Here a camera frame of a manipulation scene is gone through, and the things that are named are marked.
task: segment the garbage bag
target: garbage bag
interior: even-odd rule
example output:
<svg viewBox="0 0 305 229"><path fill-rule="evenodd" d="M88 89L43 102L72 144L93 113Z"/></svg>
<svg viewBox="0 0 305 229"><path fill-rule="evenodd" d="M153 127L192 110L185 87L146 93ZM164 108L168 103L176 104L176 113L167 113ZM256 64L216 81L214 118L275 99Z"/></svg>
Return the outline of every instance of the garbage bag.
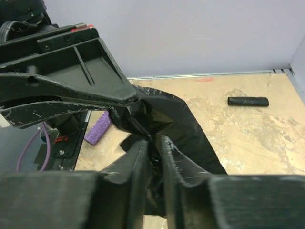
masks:
<svg viewBox="0 0 305 229"><path fill-rule="evenodd" d="M175 95L134 85L138 100L127 107L112 107L109 116L118 129L131 133L122 143L126 152L139 139L149 142L152 175L147 191L146 215L165 216L161 163L161 136L169 137L177 148L212 174L227 174L209 140L186 102Z"/></svg>

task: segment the white wall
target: white wall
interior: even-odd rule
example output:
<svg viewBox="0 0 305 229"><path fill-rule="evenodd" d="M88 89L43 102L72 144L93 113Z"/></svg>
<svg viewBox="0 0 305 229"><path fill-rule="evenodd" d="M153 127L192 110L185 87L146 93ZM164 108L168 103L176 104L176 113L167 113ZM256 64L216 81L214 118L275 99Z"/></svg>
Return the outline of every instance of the white wall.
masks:
<svg viewBox="0 0 305 229"><path fill-rule="evenodd" d="M128 77L286 68L305 35L305 0L44 1L95 25Z"/></svg>
<svg viewBox="0 0 305 229"><path fill-rule="evenodd" d="M297 48L292 61L291 67L295 73L294 77L297 83L302 88L302 93L305 90L305 37L303 38L300 46Z"/></svg>

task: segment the purple wire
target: purple wire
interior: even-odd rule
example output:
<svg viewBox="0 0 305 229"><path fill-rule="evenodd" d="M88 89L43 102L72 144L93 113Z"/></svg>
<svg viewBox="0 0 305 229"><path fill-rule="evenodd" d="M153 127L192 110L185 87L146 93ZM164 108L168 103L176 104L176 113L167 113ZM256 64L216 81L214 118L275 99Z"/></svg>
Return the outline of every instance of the purple wire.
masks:
<svg viewBox="0 0 305 229"><path fill-rule="evenodd" d="M46 158L44 159L43 165L40 169L40 171L45 170L48 162L49 162L49 158L50 158L50 154L51 154L51 144L50 144L50 138L49 138L49 134L46 128L45 123L42 123L42 129L44 132L44 135L46 136L46 142L47 142L47 154L46 154ZM17 166L16 166L16 171L19 172L20 170L20 165L23 159L24 154L27 152L27 150L29 149L30 145L32 144L32 142L34 141L34 139L36 138L36 136L40 133L40 130L38 130L34 136L31 138L31 140L27 143L27 145L25 146L25 148L23 149L22 153L19 156L18 162L17 162Z"/></svg>

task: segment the purple cable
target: purple cable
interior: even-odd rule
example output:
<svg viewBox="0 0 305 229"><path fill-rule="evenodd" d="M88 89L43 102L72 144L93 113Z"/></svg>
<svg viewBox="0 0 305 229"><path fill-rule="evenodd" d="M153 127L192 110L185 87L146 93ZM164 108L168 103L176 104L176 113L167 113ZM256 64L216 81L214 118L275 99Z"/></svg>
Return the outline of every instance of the purple cable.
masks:
<svg viewBox="0 0 305 229"><path fill-rule="evenodd" d="M50 154L51 154L51 144L50 144L50 138L49 138L49 135L48 135L48 131L47 131L47 128L46 128L46 125L45 123L42 123L42 129L43 129L43 132L44 132L44 135L46 136L46 141L47 141L47 154L46 154L46 158L43 162L43 165L40 169L40 171L43 171L47 164L48 164L48 161L49 161L49 158L50 158ZM17 166L16 166L16 171L19 172L20 170L20 165L21 165L21 162L22 162L22 159L23 159L23 156L24 154L27 152L27 150L29 149L30 145L32 144L32 142L34 141L34 139L36 138L36 136L39 134L40 130L38 130L34 136L31 138L31 140L27 143L27 145L25 146L25 148L23 149L22 153L20 154L19 156L19 159L18 159L18 162L17 162Z"/></svg>

